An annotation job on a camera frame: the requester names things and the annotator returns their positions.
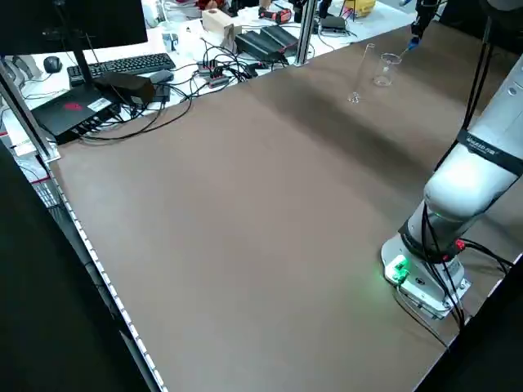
red logo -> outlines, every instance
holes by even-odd
[[[73,110],[75,112],[79,112],[79,111],[81,111],[83,109],[83,107],[80,104],[77,104],[77,103],[74,103],[74,102],[69,102],[69,103],[64,105],[64,109],[66,109],[66,110]]]

small box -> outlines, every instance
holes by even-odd
[[[219,34],[221,37],[226,36],[226,27],[234,26],[234,36],[242,33],[242,26],[235,25],[235,22],[226,13],[213,8],[202,12],[203,28],[207,31]]]

computer mouse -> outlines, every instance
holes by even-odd
[[[49,56],[43,61],[43,68],[48,74],[56,74],[62,70],[62,62],[56,56]]]

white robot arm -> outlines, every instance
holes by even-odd
[[[437,318],[470,287],[459,238],[523,174],[523,56],[457,141],[427,182],[424,200],[382,247],[386,279]]]

metal pole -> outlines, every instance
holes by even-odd
[[[309,42],[314,24],[314,14],[318,0],[309,0],[302,16],[302,29],[300,30],[300,39],[297,42],[297,53],[294,65],[300,66],[307,62],[307,52],[309,51]]]
[[[20,125],[24,128],[25,133],[33,143],[34,147],[45,162],[57,159],[60,156],[36,122],[33,114],[27,107],[18,88],[13,83],[7,71],[0,63],[0,95],[6,100],[7,105],[11,108]]]

